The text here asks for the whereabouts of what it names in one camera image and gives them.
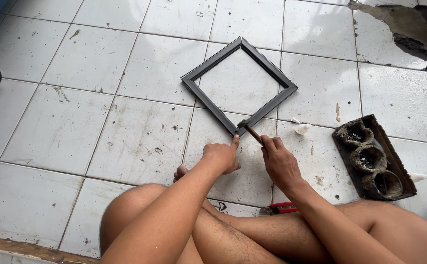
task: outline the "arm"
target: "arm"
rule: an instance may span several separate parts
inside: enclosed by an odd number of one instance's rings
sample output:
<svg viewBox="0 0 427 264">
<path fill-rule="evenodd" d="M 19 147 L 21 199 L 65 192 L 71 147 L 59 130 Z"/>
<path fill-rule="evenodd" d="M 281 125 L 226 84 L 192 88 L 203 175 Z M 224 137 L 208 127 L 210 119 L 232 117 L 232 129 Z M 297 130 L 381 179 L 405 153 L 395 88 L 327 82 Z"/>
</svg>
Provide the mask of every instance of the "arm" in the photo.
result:
<svg viewBox="0 0 427 264">
<path fill-rule="evenodd" d="M 100 264 L 175 263 L 191 236 L 202 203 L 217 178 L 239 169 L 236 149 L 208 144 L 200 161 L 130 223 L 107 249 Z"/>
<path fill-rule="evenodd" d="M 261 136 L 272 182 L 295 204 L 338 264 L 404 264 L 302 179 L 297 159 L 280 138 Z"/>
</svg>

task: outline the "red utility knife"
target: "red utility knife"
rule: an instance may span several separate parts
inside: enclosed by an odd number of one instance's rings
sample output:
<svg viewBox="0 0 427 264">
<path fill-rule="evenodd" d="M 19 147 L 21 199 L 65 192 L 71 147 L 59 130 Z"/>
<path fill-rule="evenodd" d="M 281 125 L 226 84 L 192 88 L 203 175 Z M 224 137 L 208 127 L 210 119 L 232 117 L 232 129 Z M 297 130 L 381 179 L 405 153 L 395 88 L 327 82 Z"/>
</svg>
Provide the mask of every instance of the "red utility knife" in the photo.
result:
<svg viewBox="0 0 427 264">
<path fill-rule="evenodd" d="M 273 203 L 270 206 L 261 207 L 261 210 L 259 210 L 260 214 L 284 214 L 284 213 L 292 213 L 297 212 L 298 209 L 295 207 L 295 205 L 291 201 L 287 202 L 280 202 L 280 203 Z"/>
</svg>

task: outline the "person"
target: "person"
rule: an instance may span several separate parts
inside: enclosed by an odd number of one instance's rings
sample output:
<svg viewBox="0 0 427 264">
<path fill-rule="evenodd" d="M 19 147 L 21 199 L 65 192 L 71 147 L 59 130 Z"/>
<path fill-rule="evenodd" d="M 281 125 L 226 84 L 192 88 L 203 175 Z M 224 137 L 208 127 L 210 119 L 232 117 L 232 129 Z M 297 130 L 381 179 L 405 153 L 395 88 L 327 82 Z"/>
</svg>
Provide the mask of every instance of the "person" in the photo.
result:
<svg viewBox="0 0 427 264">
<path fill-rule="evenodd" d="M 239 218 L 206 200 L 221 174 L 241 167 L 236 135 L 231 146 L 205 145 L 172 186 L 145 184 L 112 201 L 99 263 L 427 264 L 427 221 L 384 202 L 331 205 L 302 179 L 280 138 L 261 137 L 267 173 L 299 212 Z"/>
</svg>

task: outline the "hammer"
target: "hammer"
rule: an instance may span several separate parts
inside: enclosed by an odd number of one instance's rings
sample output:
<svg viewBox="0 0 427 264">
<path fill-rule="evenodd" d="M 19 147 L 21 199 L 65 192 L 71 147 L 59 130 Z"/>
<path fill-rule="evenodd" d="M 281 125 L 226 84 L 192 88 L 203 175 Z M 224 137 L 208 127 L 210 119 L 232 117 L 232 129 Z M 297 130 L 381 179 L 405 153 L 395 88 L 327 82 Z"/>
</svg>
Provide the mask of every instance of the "hammer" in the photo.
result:
<svg viewBox="0 0 427 264">
<path fill-rule="evenodd" d="M 241 122 L 238 124 L 238 129 L 240 129 L 240 128 L 244 127 L 244 128 L 249 132 L 249 134 L 251 134 L 251 135 L 252 135 L 252 137 L 254 137 L 254 138 L 259 142 L 259 144 L 261 144 L 261 146 L 262 146 L 262 147 L 264 147 L 264 143 L 262 142 L 262 138 L 259 136 L 259 134 L 257 134 L 257 133 L 256 133 L 256 131 L 254 131 L 254 130 L 249 126 L 249 122 L 250 122 L 250 121 L 251 121 L 250 119 L 245 119 L 245 120 L 241 121 Z"/>
</svg>

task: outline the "black metal frame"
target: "black metal frame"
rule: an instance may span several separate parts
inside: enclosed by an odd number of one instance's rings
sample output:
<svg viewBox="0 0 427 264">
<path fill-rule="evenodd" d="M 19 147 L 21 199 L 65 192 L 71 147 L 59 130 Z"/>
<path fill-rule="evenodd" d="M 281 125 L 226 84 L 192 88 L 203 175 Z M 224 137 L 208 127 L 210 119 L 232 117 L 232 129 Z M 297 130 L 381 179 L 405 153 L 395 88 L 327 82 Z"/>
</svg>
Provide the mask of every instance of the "black metal frame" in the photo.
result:
<svg viewBox="0 0 427 264">
<path fill-rule="evenodd" d="M 194 81 L 240 48 L 244 50 L 250 57 L 252 57 L 252 59 L 254 59 L 259 65 L 261 65 L 261 67 L 266 70 L 270 76 L 272 76 L 285 88 L 249 118 L 249 126 L 253 126 L 275 107 L 277 107 L 281 102 L 291 96 L 292 93 L 298 90 L 298 87 L 292 81 L 290 81 L 290 79 L 288 79 L 279 68 L 275 67 L 273 63 L 264 57 L 264 55 L 261 54 L 261 52 L 253 47 L 248 41 L 242 37 L 235 39 L 221 51 L 217 52 L 204 63 L 197 66 L 197 68 L 181 77 L 182 82 L 187 86 L 187 88 L 193 92 L 200 99 L 200 101 L 202 101 L 202 103 L 204 103 L 207 109 L 222 123 L 231 136 L 234 136 L 235 134 L 242 136 L 246 133 L 246 129 L 244 127 L 238 128 L 235 126 L 230 121 L 230 119 L 228 119 L 228 117 L 225 116 L 225 114 L 210 100 L 210 98 L 208 98 L 208 96 L 202 92 L 202 90 Z"/>
</svg>

